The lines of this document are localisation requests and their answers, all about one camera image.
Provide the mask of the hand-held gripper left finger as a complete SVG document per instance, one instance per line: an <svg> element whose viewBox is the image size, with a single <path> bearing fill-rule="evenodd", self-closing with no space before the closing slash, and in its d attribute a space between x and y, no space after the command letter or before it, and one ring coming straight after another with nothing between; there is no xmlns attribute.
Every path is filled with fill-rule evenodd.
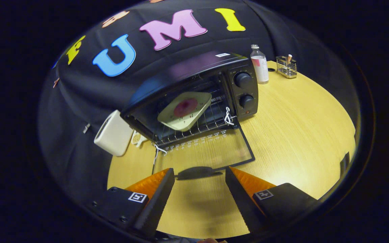
<svg viewBox="0 0 389 243"><path fill-rule="evenodd" d="M93 200L93 213L130 234L153 238L174 182L174 169L167 168L125 189L111 187Z"/></svg>

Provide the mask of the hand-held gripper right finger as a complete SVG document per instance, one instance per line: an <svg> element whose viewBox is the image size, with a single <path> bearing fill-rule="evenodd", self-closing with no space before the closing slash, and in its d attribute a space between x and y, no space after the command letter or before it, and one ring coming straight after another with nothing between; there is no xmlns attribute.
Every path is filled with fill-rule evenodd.
<svg viewBox="0 0 389 243"><path fill-rule="evenodd" d="M225 181L251 233L286 227L320 204L291 183L275 186L230 166Z"/></svg>

